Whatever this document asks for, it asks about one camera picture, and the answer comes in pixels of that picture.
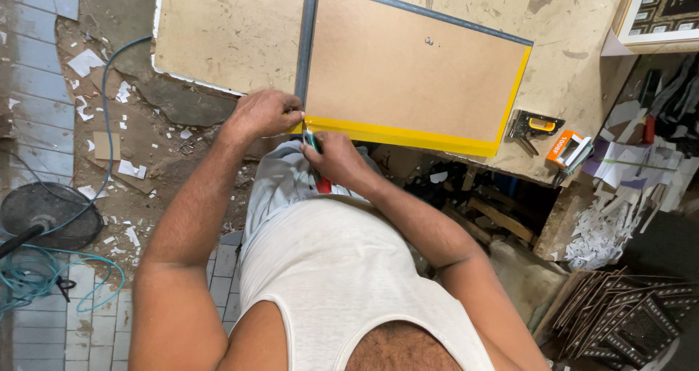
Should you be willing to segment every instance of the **white frame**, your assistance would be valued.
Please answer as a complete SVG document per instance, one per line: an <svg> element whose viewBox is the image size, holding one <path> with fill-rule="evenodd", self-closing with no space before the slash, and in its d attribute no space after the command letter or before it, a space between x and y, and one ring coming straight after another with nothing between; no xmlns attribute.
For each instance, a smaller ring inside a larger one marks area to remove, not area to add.
<svg viewBox="0 0 699 371"><path fill-rule="evenodd" d="M638 14L638 9L641 8L642 1L643 0L631 0L631 5L628 7L624 22L619 31L619 41L622 44L655 44L667 41L699 39L699 28L686 29L685 31L659 32L657 34L629 35L628 33L631 32L631 26Z"/></svg>

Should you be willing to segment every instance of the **yellow tape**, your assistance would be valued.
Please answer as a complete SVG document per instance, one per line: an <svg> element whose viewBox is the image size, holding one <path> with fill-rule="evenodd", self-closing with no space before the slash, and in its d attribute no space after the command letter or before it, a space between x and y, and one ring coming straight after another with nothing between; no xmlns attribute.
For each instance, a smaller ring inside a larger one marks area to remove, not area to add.
<svg viewBox="0 0 699 371"><path fill-rule="evenodd" d="M526 63L529 60L529 54L531 54L531 46L526 46L524 49L524 55L522 56L522 61L520 63L520 68L517 71L517 76L514 79L514 84L510 92L508 105L505 108L505 113L502 114L498 134L493 142L469 139L467 137L449 136L446 134L407 130L404 128L388 127L385 125L373 125L358 123L355 121L337 120L334 118L306 116L305 122L308 129L312 132L328 131L346 133L350 139L353 140L397 144L399 146L419 147L421 149L494 157L498 152L498 147L500 146L500 141L502 140L502 134L504 133L505 126L508 123L512 105L514 105L514 99L517 97L517 90L520 88L521 78L524 74ZM288 133L301 132L302 126L299 124Z"/></svg>

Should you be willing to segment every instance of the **dirt floor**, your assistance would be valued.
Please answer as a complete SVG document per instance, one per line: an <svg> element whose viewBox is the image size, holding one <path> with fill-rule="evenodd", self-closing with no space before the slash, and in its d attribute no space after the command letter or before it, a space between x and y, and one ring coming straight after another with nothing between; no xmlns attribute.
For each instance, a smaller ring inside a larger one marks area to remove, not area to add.
<svg viewBox="0 0 699 371"><path fill-rule="evenodd" d="M75 114L75 175L72 186L92 186L98 190L106 176L106 169L98 164L104 166L108 161L94 160L95 151L88 151L87 141L94 142L93 132L106 131L104 112L97 110L103 106L99 86L102 69L94 69L90 75L80 78L67 62L88 48L98 55L102 50L111 55L112 48L108 42L100 39L100 36L85 39L78 24L72 20L62 20L57 24L57 38L59 59L66 75L68 91L75 97L83 96L89 105L84 109L84 114L94 115L93 118L83 121L77 113ZM80 85L73 89L71 82L75 84L76 80L80 81ZM107 225L84 252L114 260L124 269L127 276L126 285L129 287L141 251L147 246L154 226L179 188L208 152L219 125L185 127L173 124L162 112L157 112L157 107L146 103L136 88L129 89L131 96L127 98L127 104L119 103L113 98L122 80L126 80L130 85L134 85L135 82L135 78L123 76L117 71L109 71L106 90L108 98L111 98L108 101L108 114L112 140L119 139L122 159L132 162L136 167L143 165L147 168L146 176L140 180L116 174L116 170L112 171L114 181L109 181L106 188L109 196L101 197L95 202ZM127 129L122 129L119 123L124 123ZM193 136L182 139L179 134L185 129L191 130ZM244 228L248 198L257 172L258 160L284 139L287 138L261 141L249 151L241 166L241 174L236 179L233 191L235 199L229 203L221 234ZM126 235L127 228L132 225L135 225L134 230L140 247L129 241ZM104 244L103 241L109 237L115 237L116 241ZM103 277L105 267L97 263L95 268L97 274ZM118 279L119 277L113 275L110 282Z"/></svg>

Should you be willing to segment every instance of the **stained work surface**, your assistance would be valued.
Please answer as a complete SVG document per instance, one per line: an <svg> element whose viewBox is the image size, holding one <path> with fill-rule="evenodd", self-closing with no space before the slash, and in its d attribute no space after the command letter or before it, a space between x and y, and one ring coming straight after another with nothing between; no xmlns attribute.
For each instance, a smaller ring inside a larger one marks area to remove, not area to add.
<svg viewBox="0 0 699 371"><path fill-rule="evenodd" d="M496 142L526 48L372 0L318 0L306 114Z"/></svg>
<svg viewBox="0 0 699 371"><path fill-rule="evenodd" d="M534 41L513 108L564 118L566 128L585 136L601 128L635 60L599 56L619 0L401 1ZM242 92L293 92L302 6L303 0L163 0L156 65ZM554 142L533 140L539 151ZM548 183L557 171L506 137L494 158L450 157Z"/></svg>

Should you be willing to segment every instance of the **cardboard piece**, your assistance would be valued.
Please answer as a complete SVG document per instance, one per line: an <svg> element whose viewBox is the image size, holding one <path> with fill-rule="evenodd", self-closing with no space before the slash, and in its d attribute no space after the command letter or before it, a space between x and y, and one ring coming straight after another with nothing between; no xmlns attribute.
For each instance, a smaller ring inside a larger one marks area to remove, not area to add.
<svg viewBox="0 0 699 371"><path fill-rule="evenodd" d="M89 157L88 160L104 170L107 170L107 166L109 165L109 161L98 161L92 157ZM127 183L130 186L138 188L139 190L141 190L141 192L146 194L150 193L150 191L152 191L155 188L153 187L153 184L148 178L141 180L133 176L120 174L118 165L112 165L112 176L117 177L119 180Z"/></svg>
<svg viewBox="0 0 699 371"><path fill-rule="evenodd" d="M318 0L306 123L330 118L496 147L528 50L372 0Z"/></svg>
<svg viewBox="0 0 699 371"><path fill-rule="evenodd" d="M109 159L109 134L101 132L93 132L94 138L94 157L98 160ZM114 146L114 161L122 159L121 139L118 133L112 133L112 145Z"/></svg>

